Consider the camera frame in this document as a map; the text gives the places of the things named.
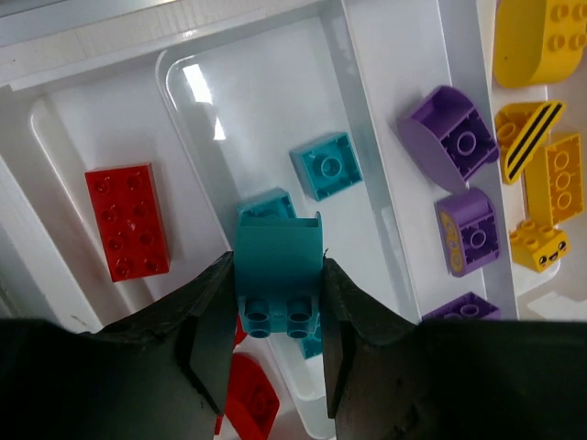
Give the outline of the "red curved lego piece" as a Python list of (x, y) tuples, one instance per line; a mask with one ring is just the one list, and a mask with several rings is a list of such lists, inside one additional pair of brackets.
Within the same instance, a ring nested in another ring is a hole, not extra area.
[(236, 348), (238, 345), (240, 345), (247, 336), (248, 334), (244, 330), (240, 315), (238, 314), (233, 347)]

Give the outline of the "yellow striped lego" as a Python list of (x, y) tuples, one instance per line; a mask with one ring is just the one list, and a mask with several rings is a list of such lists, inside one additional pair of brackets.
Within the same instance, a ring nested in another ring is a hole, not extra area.
[(505, 184), (520, 178), (566, 108), (560, 100), (518, 102), (507, 104), (497, 113), (494, 123)]

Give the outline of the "large yellow lego brick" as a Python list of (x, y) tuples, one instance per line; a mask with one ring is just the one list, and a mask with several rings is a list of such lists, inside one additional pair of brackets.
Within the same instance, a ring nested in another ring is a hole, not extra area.
[(556, 226), (583, 212), (581, 134), (557, 132), (540, 146), (524, 172), (530, 219)]

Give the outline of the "small teal lego cube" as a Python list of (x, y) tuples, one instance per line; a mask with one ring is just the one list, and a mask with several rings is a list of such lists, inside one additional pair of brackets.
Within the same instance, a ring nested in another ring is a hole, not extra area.
[(363, 180), (351, 138), (328, 133), (289, 152), (305, 193), (321, 202)]

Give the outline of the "red white flower lego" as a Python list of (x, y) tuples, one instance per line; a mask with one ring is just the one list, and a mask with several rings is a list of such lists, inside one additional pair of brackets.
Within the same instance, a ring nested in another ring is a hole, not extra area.
[(226, 416), (240, 439), (266, 440), (280, 408), (279, 397), (260, 363), (248, 354), (234, 352), (225, 413), (216, 418), (215, 435)]

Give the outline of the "small yellow lego brick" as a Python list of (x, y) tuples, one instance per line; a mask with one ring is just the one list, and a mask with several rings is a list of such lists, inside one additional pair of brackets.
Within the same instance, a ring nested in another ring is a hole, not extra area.
[(567, 234), (554, 226), (526, 220), (509, 233), (512, 260), (535, 272), (543, 272), (571, 249)]

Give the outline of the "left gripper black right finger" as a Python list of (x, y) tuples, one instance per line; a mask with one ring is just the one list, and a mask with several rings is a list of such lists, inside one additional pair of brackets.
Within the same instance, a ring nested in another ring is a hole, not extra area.
[(320, 318), (327, 414), (340, 439), (583, 439), (586, 326), (413, 324), (331, 258)]

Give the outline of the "teal red small lego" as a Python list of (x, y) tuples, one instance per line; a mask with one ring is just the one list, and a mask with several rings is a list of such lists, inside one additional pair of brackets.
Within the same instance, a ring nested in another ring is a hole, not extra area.
[(280, 187), (243, 200), (238, 204), (237, 212), (251, 217), (296, 218), (290, 194)]

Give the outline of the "round orange printed lego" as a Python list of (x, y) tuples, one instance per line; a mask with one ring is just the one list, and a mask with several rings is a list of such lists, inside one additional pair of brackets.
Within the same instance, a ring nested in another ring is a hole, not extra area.
[(586, 50), (584, 1), (501, 1), (494, 24), (493, 76), (504, 88), (559, 83)]

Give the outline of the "red lego brick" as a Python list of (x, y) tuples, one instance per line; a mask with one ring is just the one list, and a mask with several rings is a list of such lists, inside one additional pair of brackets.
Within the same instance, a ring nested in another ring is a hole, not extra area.
[(150, 163), (84, 174), (113, 282), (165, 274), (171, 258)]

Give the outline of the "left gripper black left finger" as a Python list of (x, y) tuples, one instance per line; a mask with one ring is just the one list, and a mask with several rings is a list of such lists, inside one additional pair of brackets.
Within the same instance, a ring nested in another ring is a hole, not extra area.
[(210, 439), (237, 321), (231, 253), (96, 333), (1, 323), (4, 439)]

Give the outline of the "purple paw print lego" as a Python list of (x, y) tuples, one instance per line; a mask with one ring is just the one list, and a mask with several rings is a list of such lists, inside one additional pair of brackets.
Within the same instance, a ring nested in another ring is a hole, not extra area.
[(397, 132), (415, 165), (449, 193), (463, 193), (474, 174), (498, 159), (496, 140), (478, 107), (449, 85), (400, 116)]

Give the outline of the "teal lego brick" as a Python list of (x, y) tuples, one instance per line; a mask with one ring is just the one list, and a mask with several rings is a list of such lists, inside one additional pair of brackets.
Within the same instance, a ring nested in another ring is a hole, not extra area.
[(303, 339), (316, 331), (324, 258), (322, 219), (238, 219), (235, 294), (243, 329), (265, 338)]

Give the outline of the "purple lego brick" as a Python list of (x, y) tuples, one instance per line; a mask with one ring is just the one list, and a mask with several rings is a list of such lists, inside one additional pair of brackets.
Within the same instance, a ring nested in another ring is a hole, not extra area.
[(473, 292), (465, 293), (422, 316), (423, 321), (433, 319), (499, 320), (500, 318), (501, 311), (497, 306)]

